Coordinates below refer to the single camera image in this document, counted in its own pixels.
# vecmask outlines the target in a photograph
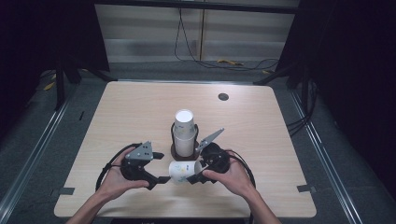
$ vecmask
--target white object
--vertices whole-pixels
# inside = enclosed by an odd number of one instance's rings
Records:
[[[188,183],[187,177],[196,175],[202,171],[198,161],[172,161],[169,164],[169,175],[176,184]]]
[[[188,109],[182,109],[176,112],[175,115],[175,137],[187,140],[195,136],[194,115]]]
[[[177,155],[181,157],[189,157],[194,153],[194,145],[195,145],[195,135],[190,139],[180,139],[176,136],[175,138],[175,151]]]

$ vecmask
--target electrical wire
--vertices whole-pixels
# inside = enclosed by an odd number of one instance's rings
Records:
[[[318,98],[318,87],[315,84],[315,82],[312,81],[312,79],[310,80],[310,86],[311,86],[311,89],[310,89],[311,108],[305,114],[305,116],[303,118],[298,119],[298,120],[294,121],[293,123],[287,124],[288,130],[290,132],[290,137],[293,137],[295,134],[297,134],[297,132],[299,132],[308,123],[308,121],[312,117],[312,114],[314,113],[316,100]]]
[[[248,167],[248,164],[247,164],[247,163],[245,162],[245,160],[241,157],[241,155],[239,155],[237,152],[235,152],[235,151],[233,151],[233,150],[225,150],[225,151],[231,151],[231,152],[235,153],[235,155],[237,155],[237,156],[239,157],[239,158],[237,158],[237,157],[235,157],[235,156],[230,155],[231,158],[237,160],[239,163],[241,163],[241,164],[244,166],[245,170],[247,171],[247,175],[248,175],[248,177],[250,178],[251,184],[253,185],[254,188],[256,188],[256,180],[254,179],[254,175],[253,175],[253,173],[251,172],[250,168]],[[253,224],[253,221],[254,221],[254,216],[253,216],[253,213],[250,212],[250,216],[249,216],[249,219],[248,219],[248,223],[249,223],[249,224]]]
[[[190,49],[190,44],[189,44],[189,40],[187,38],[187,34],[186,34],[186,29],[184,28],[184,22],[181,16],[181,8],[178,9],[178,15],[179,15],[179,21],[178,21],[178,27],[177,27],[177,37],[176,37],[176,42],[175,42],[175,49],[174,49],[174,53],[175,53],[175,57],[182,61],[182,62],[195,62],[199,65],[201,65],[202,67],[205,68],[221,68],[221,69],[226,69],[226,70],[231,70],[231,71],[239,71],[239,72],[245,72],[245,71],[252,71],[252,70],[264,70],[264,69],[269,69],[274,67],[275,65],[277,65],[277,63],[279,62],[279,59],[264,59],[261,60],[256,66],[254,67],[244,67],[244,66],[239,66],[239,67],[231,67],[231,66],[218,66],[218,65],[214,65],[212,63],[206,63],[203,61],[198,61],[194,58],[194,56],[191,53],[191,49]],[[183,35],[184,35],[184,39],[186,41],[186,45],[187,45],[187,49],[189,51],[191,60],[183,60],[181,58],[179,58],[177,56],[177,42],[178,42],[178,37],[179,37],[179,33],[180,33],[180,26],[181,29],[183,31]],[[264,62],[268,62],[268,61],[275,61],[273,64],[266,66],[266,67],[260,67],[260,65]]]
[[[107,171],[108,171],[111,167],[113,167],[113,166],[118,166],[118,165],[113,165],[113,161],[114,161],[122,152],[124,152],[126,149],[131,148],[131,147],[137,148],[137,147],[140,147],[141,145],[142,145],[141,143],[139,143],[139,144],[133,143],[133,144],[131,144],[131,145],[128,145],[128,146],[124,147],[123,149],[121,149],[113,158],[111,158],[111,160],[110,160],[110,161],[106,164],[106,166],[102,169],[102,173],[99,174],[99,177],[98,177],[98,179],[96,180],[95,191],[97,191],[97,190],[100,188],[100,186],[102,185],[102,180],[103,180],[103,178],[105,177],[105,174],[107,173]]]

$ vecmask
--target person's right hand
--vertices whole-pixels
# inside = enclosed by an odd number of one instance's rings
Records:
[[[204,170],[203,175],[207,178],[218,180],[230,192],[245,197],[252,189],[254,189],[248,174],[242,164],[236,159],[230,158],[230,169],[225,174],[220,174],[211,170]]]

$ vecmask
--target metal gripper jaw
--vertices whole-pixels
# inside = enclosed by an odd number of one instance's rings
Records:
[[[226,173],[230,168],[230,155],[224,149],[220,148],[216,143],[209,143],[201,152],[202,160],[200,161],[203,167],[206,166],[205,170],[213,170],[218,173]],[[212,180],[203,175],[203,171],[196,175],[187,177],[187,180],[191,184],[197,182],[205,183],[211,181],[216,183],[216,180]]]
[[[147,172],[144,168],[152,160],[160,160],[163,154],[153,152],[151,142],[147,141],[128,153],[121,162],[121,173],[128,180],[146,180],[149,185],[147,189],[152,190],[157,184],[165,184],[171,178],[170,176],[159,176]]]

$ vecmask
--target wooden table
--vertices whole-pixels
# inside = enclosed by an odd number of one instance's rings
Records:
[[[227,101],[220,93],[229,95]],[[151,141],[162,160],[146,170],[168,175],[170,128],[179,109],[189,109],[199,126],[198,141],[223,127],[215,140],[232,148],[252,170],[257,189],[278,217],[313,217],[316,207],[290,141],[274,92],[269,87],[229,84],[110,82],[93,116],[64,187],[55,215],[71,217],[94,193],[105,164],[131,143]],[[220,183],[176,185],[169,181],[153,190],[132,189],[106,204],[102,217],[248,217],[247,203]]]

